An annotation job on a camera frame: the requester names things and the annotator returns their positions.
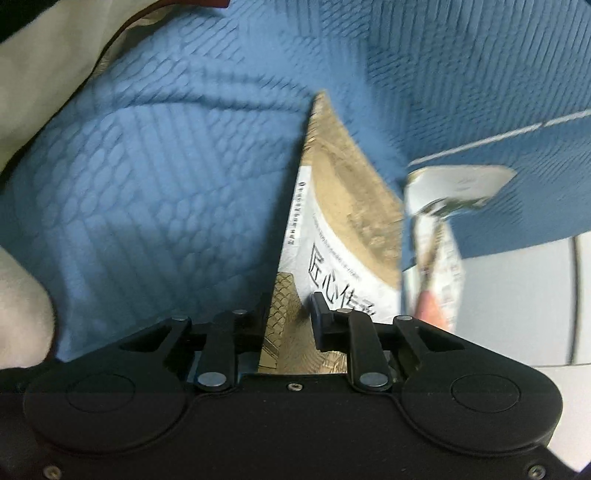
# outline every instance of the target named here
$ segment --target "circular cover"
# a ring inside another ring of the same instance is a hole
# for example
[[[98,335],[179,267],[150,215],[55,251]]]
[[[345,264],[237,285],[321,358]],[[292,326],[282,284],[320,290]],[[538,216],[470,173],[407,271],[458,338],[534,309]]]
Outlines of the circular cover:
[[[558,388],[542,373],[466,350],[424,355],[404,384],[401,404],[439,441],[485,454],[546,443],[562,411]]]
[[[137,447],[169,429],[185,405],[178,378],[145,354],[108,357],[65,364],[31,383],[31,427],[63,449],[92,454]]]

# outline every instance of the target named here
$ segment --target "metal pin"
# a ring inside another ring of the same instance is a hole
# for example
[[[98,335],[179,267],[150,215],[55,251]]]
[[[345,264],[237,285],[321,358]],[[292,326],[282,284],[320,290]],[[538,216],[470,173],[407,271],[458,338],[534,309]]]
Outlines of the metal pin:
[[[205,372],[197,377],[197,382],[204,387],[221,387],[226,380],[226,376],[220,372]]]
[[[383,387],[388,383],[388,377],[379,372],[367,372],[359,377],[359,381],[366,387]]]
[[[542,480],[546,476],[546,468],[543,465],[534,465],[527,471],[527,476],[531,480]]]
[[[55,465],[47,465],[43,469],[43,476],[47,478],[47,480],[60,480],[61,470]]]

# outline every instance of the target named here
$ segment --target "blue quilted cushion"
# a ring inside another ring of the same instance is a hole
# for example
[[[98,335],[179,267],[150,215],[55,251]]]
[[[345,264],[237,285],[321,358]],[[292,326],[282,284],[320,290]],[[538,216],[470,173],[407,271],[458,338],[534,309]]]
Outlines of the blue quilted cushion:
[[[0,199],[0,243],[50,292],[62,359],[166,310],[251,307],[272,288],[318,90],[400,195],[413,158],[587,107],[590,19],[576,0],[185,9],[44,128]],[[588,164],[587,124],[564,129],[576,148],[541,131],[434,162],[519,171],[486,215],[455,223],[464,255],[591,229],[591,172],[573,167]]]

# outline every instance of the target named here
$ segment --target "white stripe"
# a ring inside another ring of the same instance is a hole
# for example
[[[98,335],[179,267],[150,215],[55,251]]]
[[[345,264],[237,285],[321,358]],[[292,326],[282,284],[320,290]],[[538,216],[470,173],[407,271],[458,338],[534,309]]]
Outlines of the white stripe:
[[[494,135],[492,137],[483,138],[482,140],[477,140],[475,142],[467,143],[465,145],[460,145],[459,147],[450,148],[449,150],[444,150],[442,152],[434,153],[432,155],[427,155],[426,157],[415,158],[412,162],[408,164],[409,167],[413,165],[418,165],[420,163],[435,160],[436,158],[440,157],[447,157],[448,155],[453,155],[454,153],[463,152],[464,150],[470,150],[471,148],[480,147],[481,145],[488,145],[490,143],[498,142],[500,140],[504,140],[510,137],[516,137],[517,135],[526,134],[529,132],[533,132],[539,128],[543,127],[551,127],[552,125],[563,124],[565,122],[569,122],[571,120],[577,120],[579,118],[584,118],[586,116],[591,115],[591,109],[583,110],[581,112],[570,113],[569,115],[560,116],[558,118],[553,118],[552,120],[548,120],[547,122],[540,122],[537,124],[529,125],[527,127],[518,128],[516,130],[511,130],[509,132],[505,132],[503,134]]]

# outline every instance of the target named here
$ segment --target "beige fabric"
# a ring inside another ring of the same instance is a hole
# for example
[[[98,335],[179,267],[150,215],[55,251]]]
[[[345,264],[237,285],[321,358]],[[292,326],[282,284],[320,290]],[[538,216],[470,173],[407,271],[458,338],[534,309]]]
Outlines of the beige fabric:
[[[91,74],[106,43],[154,0],[60,0],[0,44],[0,171]]]
[[[50,349],[53,332],[49,296],[0,248],[0,369],[40,363]]]

